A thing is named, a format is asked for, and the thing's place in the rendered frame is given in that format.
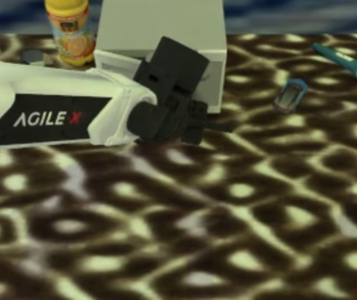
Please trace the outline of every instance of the yellow bottle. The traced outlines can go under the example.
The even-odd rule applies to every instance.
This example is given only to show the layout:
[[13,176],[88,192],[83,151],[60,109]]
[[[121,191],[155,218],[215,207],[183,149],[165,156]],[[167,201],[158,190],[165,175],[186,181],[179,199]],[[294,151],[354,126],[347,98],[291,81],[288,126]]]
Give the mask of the yellow bottle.
[[45,0],[60,58],[73,66],[93,61],[95,37],[88,0]]

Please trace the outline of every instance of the white box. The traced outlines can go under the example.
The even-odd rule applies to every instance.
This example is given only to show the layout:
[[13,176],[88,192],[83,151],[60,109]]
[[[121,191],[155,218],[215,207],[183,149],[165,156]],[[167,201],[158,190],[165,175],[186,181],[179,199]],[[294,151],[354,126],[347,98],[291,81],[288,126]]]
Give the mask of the white box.
[[194,98],[219,113],[227,58],[223,0],[104,0],[96,67],[132,78],[137,59],[149,59],[162,36],[210,60]]

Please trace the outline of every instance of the table surface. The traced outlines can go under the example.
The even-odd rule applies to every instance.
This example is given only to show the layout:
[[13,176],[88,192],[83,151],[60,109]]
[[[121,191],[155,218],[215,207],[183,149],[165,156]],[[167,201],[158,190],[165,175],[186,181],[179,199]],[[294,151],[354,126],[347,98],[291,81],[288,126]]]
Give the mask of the table surface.
[[[0,151],[0,300],[357,299],[357,80],[311,49],[357,58],[357,35],[228,42],[212,119],[233,134]],[[50,37],[0,43],[55,58]],[[285,116],[289,77],[309,91]]]

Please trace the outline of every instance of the toy microphone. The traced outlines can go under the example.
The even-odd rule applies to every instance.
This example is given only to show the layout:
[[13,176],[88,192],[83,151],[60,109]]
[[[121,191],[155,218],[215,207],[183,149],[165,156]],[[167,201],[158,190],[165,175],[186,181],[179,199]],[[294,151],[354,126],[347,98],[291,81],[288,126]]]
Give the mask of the toy microphone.
[[313,43],[312,48],[324,57],[328,58],[330,61],[333,61],[350,71],[357,77],[357,59],[353,59],[343,53],[336,52],[335,50],[325,47],[317,42]]

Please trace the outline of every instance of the blue fabric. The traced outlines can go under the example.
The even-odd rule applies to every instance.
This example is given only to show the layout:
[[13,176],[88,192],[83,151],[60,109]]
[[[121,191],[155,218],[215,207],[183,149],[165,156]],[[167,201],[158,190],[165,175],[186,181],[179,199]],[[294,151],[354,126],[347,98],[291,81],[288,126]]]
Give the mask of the blue fabric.
[[[97,30],[102,0],[90,3]],[[228,33],[357,33],[357,0],[224,0],[224,10]],[[51,33],[44,0],[0,0],[0,33]]]

